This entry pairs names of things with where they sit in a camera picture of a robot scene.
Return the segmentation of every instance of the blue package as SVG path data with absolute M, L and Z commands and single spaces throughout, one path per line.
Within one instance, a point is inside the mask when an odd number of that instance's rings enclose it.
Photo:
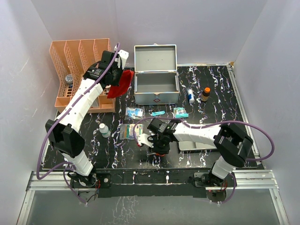
M 174 108 L 173 110 L 174 110 L 175 118 L 188 118 L 188 113 L 184 108 L 178 107 L 178 108 Z
M 126 107 L 125 111 L 125 119 L 134 119 L 134 120 L 140 120 L 144 117 L 145 110 L 144 108 L 130 108 Z
M 164 115 L 165 111 L 159 111 L 159 112 L 153 112 L 151 115 L 152 116 L 158 116 L 158 115 Z

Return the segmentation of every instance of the red cloth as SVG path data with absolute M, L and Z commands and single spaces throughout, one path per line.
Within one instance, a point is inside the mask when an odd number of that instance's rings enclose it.
M 135 73 L 131 70 L 123 71 L 122 76 L 119 81 L 119 86 L 111 86 L 111 88 L 109 89 L 107 98 L 116 98 L 121 95 L 124 95 L 127 92 L 128 88 L 131 84 L 131 80 L 132 80 L 134 74 Z

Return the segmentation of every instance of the open toolbox lid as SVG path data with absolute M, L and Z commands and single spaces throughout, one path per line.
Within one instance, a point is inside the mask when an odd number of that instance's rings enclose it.
M 135 72 L 176 72 L 176 45 L 136 45 Z

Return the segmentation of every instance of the small bottle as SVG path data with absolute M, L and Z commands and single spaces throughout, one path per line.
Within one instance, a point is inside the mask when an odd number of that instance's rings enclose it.
M 209 95 L 210 95 L 210 88 L 207 87 L 204 89 L 204 91 L 202 91 L 200 100 L 206 102 Z
M 99 130 L 103 137 L 109 137 L 111 135 L 111 131 L 108 129 L 108 126 L 104 123 L 100 123 Z
M 69 88 L 72 88 L 73 87 L 73 76 L 71 74 L 68 74 L 66 77 L 65 77 L 65 81 L 66 83 L 69 85 Z
M 187 97 L 188 97 L 188 102 L 190 104 L 193 104 L 195 102 L 193 90 L 191 88 L 187 88 Z

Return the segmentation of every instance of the white wall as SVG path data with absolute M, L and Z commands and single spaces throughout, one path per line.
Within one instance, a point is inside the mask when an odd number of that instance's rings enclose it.
M 15 225 L 59 82 L 32 3 L 3 0 L 0 15 L 0 224 Z
M 269 0 L 235 62 L 235 75 L 251 123 L 275 141 L 265 164 L 275 173 L 291 224 L 300 221 L 300 1 Z M 255 133 L 265 156 L 268 141 Z
M 266 0 L 32 0 L 53 40 L 177 44 L 178 63 L 235 61 Z

